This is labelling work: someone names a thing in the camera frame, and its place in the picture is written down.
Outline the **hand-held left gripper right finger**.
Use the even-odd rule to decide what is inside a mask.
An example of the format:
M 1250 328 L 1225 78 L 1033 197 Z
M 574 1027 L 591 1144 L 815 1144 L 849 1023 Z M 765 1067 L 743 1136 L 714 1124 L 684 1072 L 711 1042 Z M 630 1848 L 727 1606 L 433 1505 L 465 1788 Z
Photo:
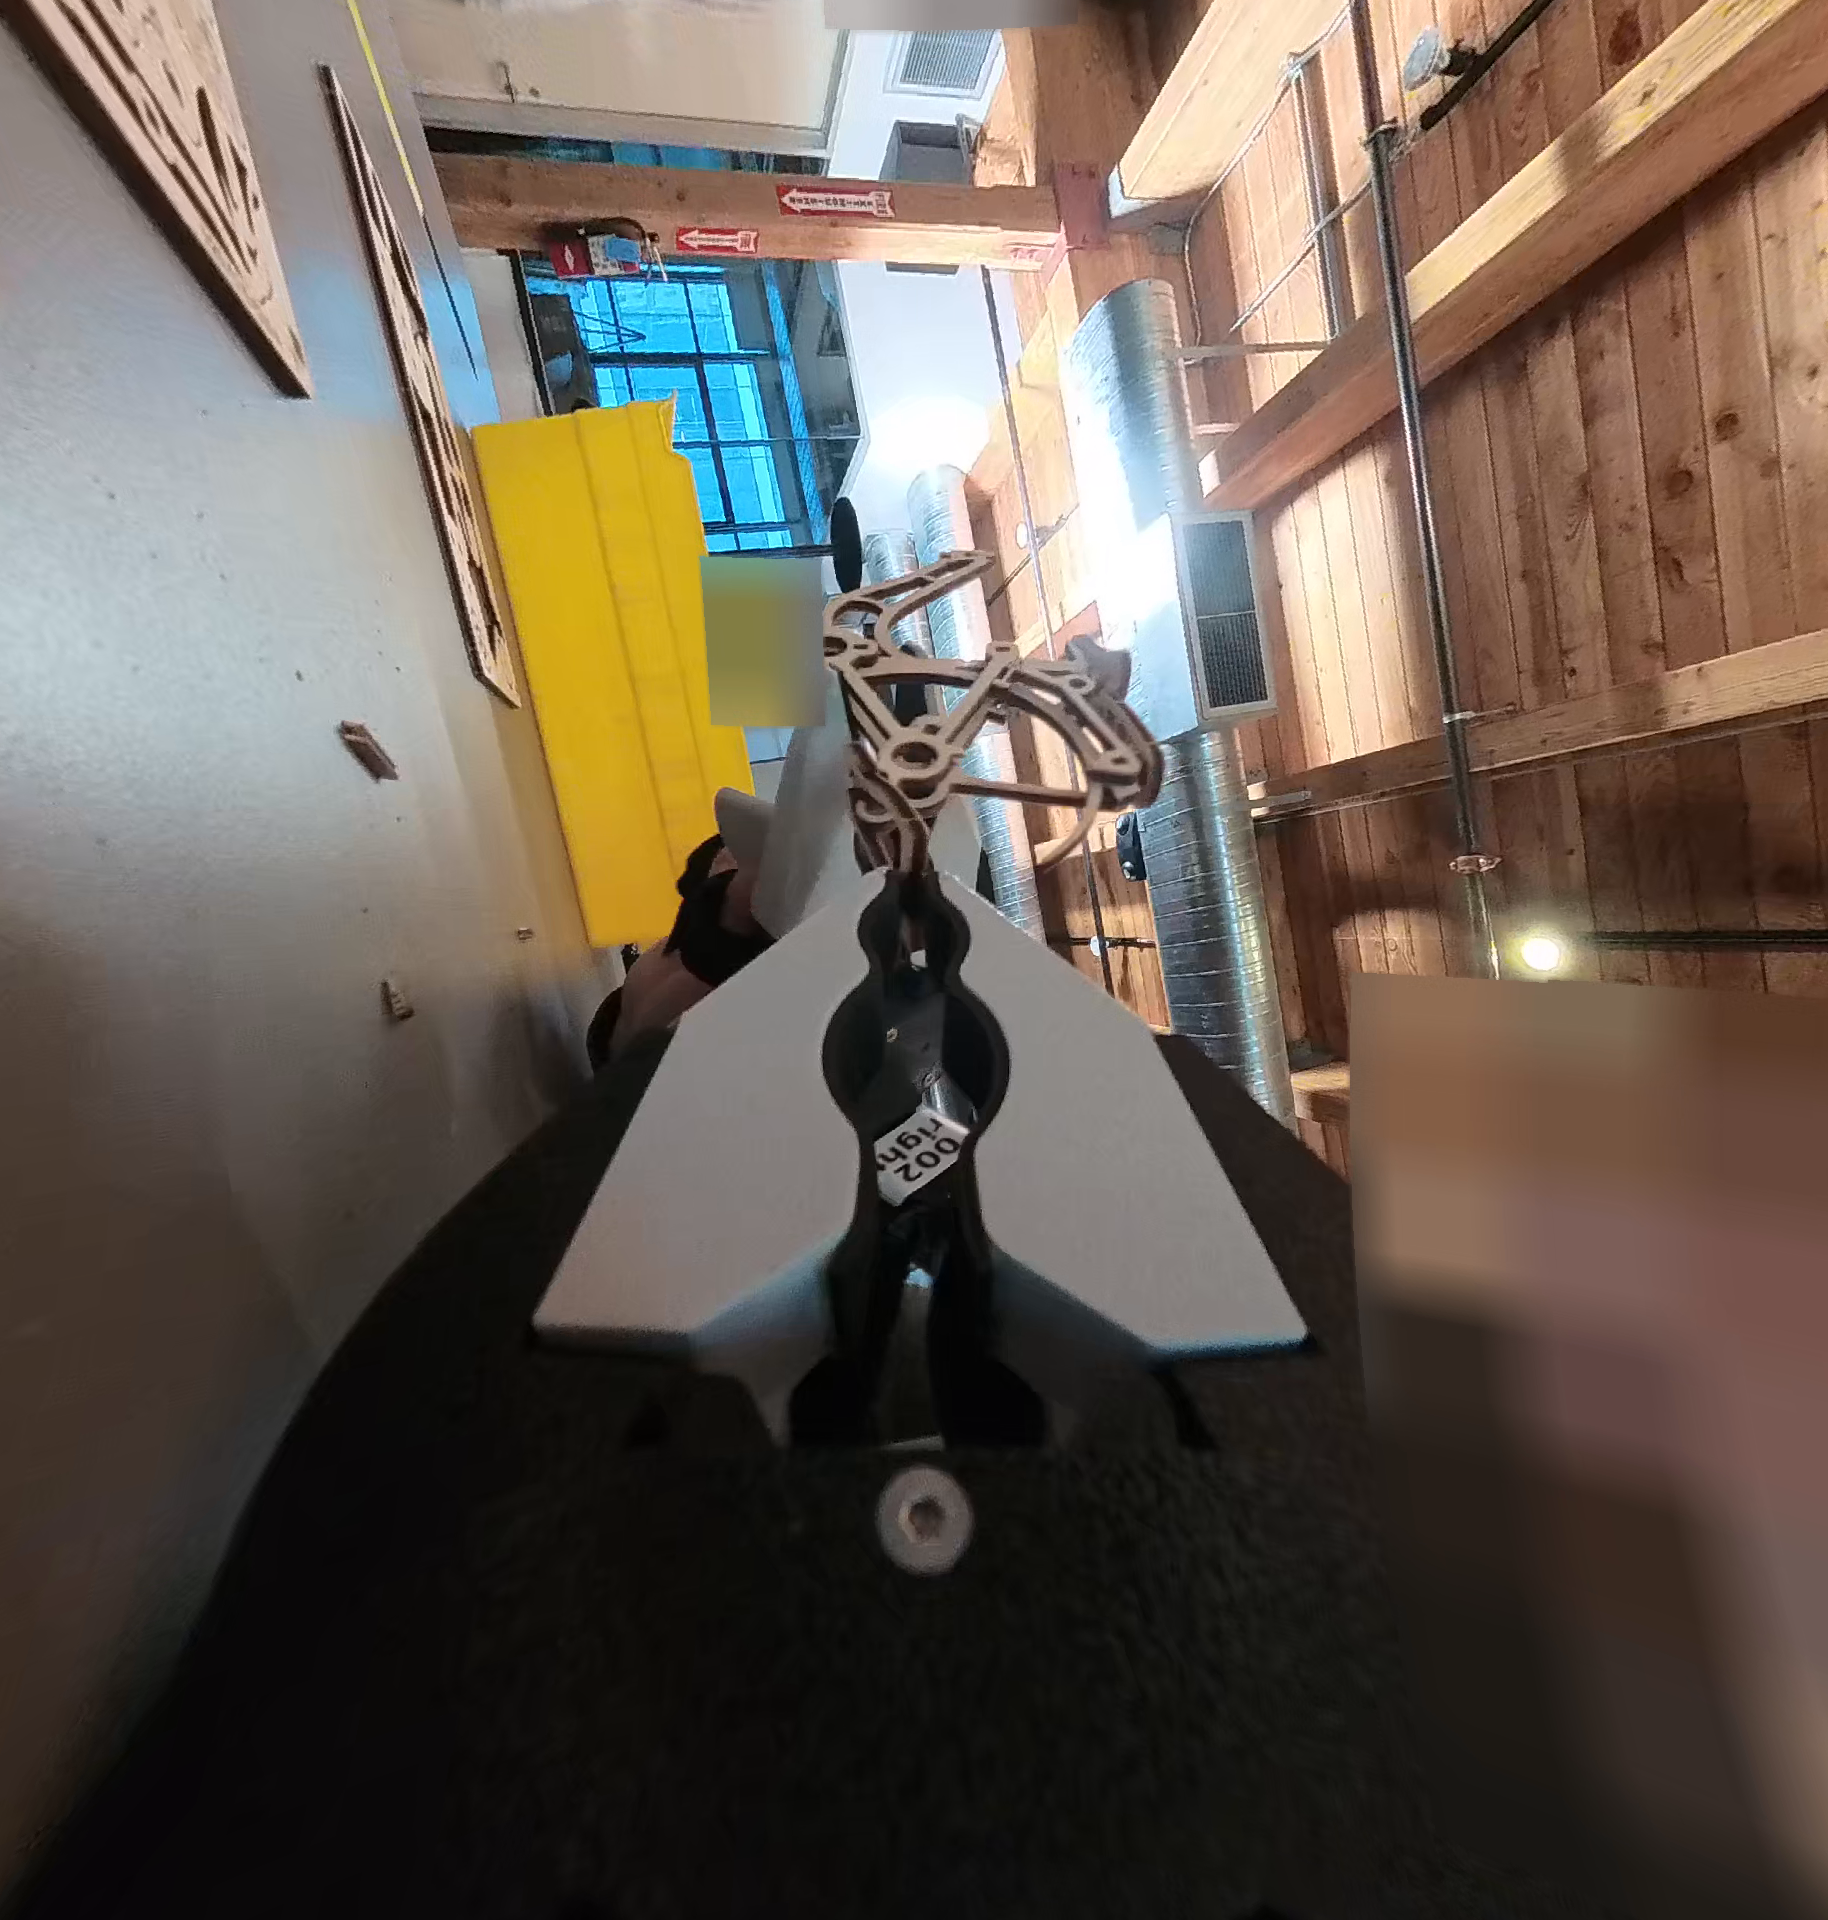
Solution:
M 973 1142 L 1005 1366 L 1165 1366 L 1307 1341 L 1275 1260 L 1136 1013 L 949 876 L 958 988 L 999 1028 Z

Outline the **metal conduit pipe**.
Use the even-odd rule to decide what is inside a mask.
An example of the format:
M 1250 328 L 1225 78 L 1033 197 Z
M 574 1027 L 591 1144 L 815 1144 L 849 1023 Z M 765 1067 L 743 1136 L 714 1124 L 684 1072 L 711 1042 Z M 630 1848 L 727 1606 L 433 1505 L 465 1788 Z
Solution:
M 1430 654 L 1440 705 L 1440 738 L 1445 746 L 1448 791 L 1453 802 L 1456 854 L 1450 860 L 1450 871 L 1459 881 L 1459 892 L 1470 928 L 1470 944 L 1477 950 L 1477 965 L 1485 974 L 1498 974 L 1498 961 L 1494 956 L 1492 905 L 1487 897 L 1487 879 L 1498 869 L 1498 857 L 1487 852 L 1477 818 L 1477 791 L 1469 755 L 1469 708 L 1464 705 L 1459 693 L 1458 661 L 1453 649 L 1453 621 L 1432 495 L 1423 380 L 1418 356 L 1414 350 L 1409 305 L 1409 274 L 1396 203 L 1396 159 L 1400 149 L 1400 133 L 1396 132 L 1394 120 L 1384 113 L 1382 106 L 1371 6 L 1367 2 L 1350 2 L 1349 24 L 1358 78 L 1370 195 L 1375 214 L 1379 263 L 1384 292 L 1396 404 L 1407 449 L 1409 492 L 1414 516 L 1414 534 L 1418 543 L 1416 549 L 1422 558 L 1423 601 L 1430 621 Z

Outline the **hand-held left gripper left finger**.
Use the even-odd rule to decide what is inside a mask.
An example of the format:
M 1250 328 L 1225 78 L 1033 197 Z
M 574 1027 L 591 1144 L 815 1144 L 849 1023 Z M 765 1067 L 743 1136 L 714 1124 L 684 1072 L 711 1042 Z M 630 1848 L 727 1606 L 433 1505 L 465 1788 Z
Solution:
M 841 1298 L 872 1156 L 828 1082 L 841 1007 L 875 981 L 892 874 L 836 890 L 685 1012 L 532 1317 L 556 1352 L 682 1363 L 736 1380 L 783 1445 L 881 1445 L 871 1256 Z

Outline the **person's right hand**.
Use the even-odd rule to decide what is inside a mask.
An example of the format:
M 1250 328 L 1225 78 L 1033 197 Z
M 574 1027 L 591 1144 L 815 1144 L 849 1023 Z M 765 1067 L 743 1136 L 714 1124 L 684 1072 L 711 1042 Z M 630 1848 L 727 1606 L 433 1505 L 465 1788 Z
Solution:
M 714 983 L 688 966 L 685 956 L 670 947 L 670 939 L 644 947 L 621 987 L 606 994 L 589 1023 L 585 1034 L 589 1067 L 600 1072 L 644 1038 L 678 1027 L 682 1017 L 711 993 Z

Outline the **wooden crossbeam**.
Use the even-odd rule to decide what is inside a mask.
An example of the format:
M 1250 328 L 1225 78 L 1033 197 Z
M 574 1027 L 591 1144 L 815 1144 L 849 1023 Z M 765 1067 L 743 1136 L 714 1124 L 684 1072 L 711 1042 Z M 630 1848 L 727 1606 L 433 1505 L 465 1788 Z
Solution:
M 669 262 L 679 226 L 759 227 L 773 262 L 1050 270 L 1065 254 L 1052 189 L 1026 184 L 878 182 L 759 172 L 703 172 L 541 157 L 436 154 L 436 178 L 468 249 L 545 254 L 560 227 L 628 217 Z M 894 223 L 784 217 L 786 180 L 875 182 L 895 195 Z

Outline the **white air vent grille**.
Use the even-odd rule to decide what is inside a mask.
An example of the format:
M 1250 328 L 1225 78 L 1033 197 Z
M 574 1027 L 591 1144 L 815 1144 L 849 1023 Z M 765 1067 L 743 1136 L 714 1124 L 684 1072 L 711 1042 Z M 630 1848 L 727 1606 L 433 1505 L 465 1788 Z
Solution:
M 1277 708 L 1270 628 L 1253 522 L 1243 511 L 1173 518 L 1175 579 L 1200 729 L 1253 721 Z

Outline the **thick wooden ceiling beam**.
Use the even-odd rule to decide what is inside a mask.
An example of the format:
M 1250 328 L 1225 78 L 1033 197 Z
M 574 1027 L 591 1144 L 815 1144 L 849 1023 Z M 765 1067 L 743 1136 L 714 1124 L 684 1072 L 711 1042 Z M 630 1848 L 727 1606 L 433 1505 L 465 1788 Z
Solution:
M 1828 2 L 1709 2 L 1409 270 L 1422 381 L 1549 300 L 1828 91 Z M 1255 511 L 1398 409 L 1388 323 L 1323 350 L 1213 451 Z

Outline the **red fire alarm box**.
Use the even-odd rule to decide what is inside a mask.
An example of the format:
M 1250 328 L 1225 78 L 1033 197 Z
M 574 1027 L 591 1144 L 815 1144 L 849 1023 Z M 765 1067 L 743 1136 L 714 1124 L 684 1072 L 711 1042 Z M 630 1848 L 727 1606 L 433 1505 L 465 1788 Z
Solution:
M 556 230 L 545 240 L 545 258 L 554 277 L 568 285 L 664 274 L 656 233 L 623 214 Z

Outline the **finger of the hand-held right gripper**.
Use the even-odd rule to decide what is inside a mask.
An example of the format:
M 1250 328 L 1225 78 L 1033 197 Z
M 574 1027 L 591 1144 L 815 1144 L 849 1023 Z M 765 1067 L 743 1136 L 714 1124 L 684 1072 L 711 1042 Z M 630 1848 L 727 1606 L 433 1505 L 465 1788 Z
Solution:
M 847 733 L 793 733 L 770 802 L 733 787 L 715 791 L 714 824 L 730 864 L 724 932 L 858 944 L 875 879 L 860 872 L 849 802 Z

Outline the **thin wooden ceiling beam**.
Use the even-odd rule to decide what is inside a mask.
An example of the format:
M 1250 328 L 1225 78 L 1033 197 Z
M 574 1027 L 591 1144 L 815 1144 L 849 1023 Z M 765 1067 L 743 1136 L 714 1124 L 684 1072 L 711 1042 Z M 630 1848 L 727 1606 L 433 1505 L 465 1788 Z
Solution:
M 1547 708 L 1477 714 L 1459 725 L 1459 735 L 1469 772 L 1498 778 L 1815 719 L 1828 719 L 1828 628 Z M 1450 781 L 1448 743 L 1432 735 L 1277 781 L 1253 781 L 1247 799 L 1255 814 L 1277 818 L 1386 803 Z

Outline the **narrow wooden cut-out sheet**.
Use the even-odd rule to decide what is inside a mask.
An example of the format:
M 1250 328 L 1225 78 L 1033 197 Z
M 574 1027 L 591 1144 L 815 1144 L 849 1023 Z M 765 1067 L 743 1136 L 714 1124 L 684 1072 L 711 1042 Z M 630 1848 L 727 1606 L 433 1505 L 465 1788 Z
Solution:
M 421 277 L 339 76 L 329 62 L 320 62 L 318 76 L 469 668 L 503 704 L 521 708 L 510 630 L 501 620 L 495 571 L 481 536 L 469 461 L 451 413 Z

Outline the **large wooden cut-out sheet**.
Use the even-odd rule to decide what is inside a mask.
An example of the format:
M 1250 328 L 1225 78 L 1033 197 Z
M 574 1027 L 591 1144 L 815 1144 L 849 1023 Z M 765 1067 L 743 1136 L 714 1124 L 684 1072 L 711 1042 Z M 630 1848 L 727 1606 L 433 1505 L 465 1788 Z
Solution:
M 211 2 L 4 2 L 0 15 L 279 392 L 312 396 Z

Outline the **laser-cut wooden puzzle piece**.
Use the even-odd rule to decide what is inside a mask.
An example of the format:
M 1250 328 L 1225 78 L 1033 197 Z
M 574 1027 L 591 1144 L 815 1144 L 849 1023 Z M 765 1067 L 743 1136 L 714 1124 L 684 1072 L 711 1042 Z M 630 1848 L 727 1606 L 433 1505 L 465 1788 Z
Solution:
M 1037 848 L 1037 867 L 1052 869 L 1089 845 L 1101 816 L 1140 810 L 1162 787 L 1162 746 L 1125 698 L 1130 654 L 1091 636 L 1056 661 L 1022 656 L 1011 644 L 991 644 L 980 661 L 898 648 L 907 618 L 976 585 L 992 566 L 984 551 L 952 551 L 825 604 L 824 654 L 850 733 L 856 836 L 875 867 L 903 876 L 932 869 L 930 840 L 949 799 L 1069 810 L 1069 829 Z M 984 731 L 1019 716 L 1064 741 L 1069 784 L 968 772 Z

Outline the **large paned window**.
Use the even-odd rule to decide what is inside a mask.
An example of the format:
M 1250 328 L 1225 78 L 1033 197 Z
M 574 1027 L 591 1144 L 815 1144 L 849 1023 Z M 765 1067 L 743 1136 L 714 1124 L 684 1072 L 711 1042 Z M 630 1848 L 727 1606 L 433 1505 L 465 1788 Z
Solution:
M 568 282 L 542 255 L 517 266 L 546 413 L 670 409 L 711 553 L 832 543 L 862 441 L 832 270 L 743 262 Z

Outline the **small ceiling vent grille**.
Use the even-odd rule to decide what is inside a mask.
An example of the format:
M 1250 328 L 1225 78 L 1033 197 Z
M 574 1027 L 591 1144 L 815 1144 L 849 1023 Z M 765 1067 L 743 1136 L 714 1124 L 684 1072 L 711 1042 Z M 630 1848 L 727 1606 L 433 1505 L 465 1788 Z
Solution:
M 905 31 L 886 62 L 886 91 L 970 101 L 985 93 L 1003 56 L 997 31 Z

